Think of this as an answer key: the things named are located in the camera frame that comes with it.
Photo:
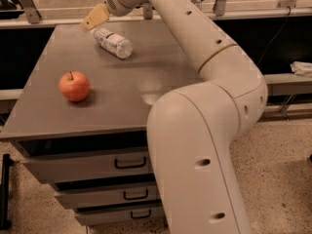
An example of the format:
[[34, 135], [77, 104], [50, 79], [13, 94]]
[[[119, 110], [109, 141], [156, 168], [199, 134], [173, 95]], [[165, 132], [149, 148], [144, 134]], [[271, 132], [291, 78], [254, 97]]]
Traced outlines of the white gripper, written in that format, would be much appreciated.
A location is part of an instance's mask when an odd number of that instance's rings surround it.
[[104, 4], [97, 4], [82, 20], [85, 30], [92, 30], [109, 20], [109, 15], [122, 17], [130, 13], [145, 0], [103, 0]]

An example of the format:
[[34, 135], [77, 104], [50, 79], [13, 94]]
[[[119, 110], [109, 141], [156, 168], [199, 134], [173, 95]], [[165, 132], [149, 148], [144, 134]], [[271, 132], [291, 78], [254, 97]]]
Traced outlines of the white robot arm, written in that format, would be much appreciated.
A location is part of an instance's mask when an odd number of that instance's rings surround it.
[[265, 79], [189, 0], [103, 0], [82, 25], [93, 29], [144, 2], [157, 11], [202, 79], [166, 93], [148, 115], [149, 155], [170, 232], [253, 234], [229, 147], [263, 113]]

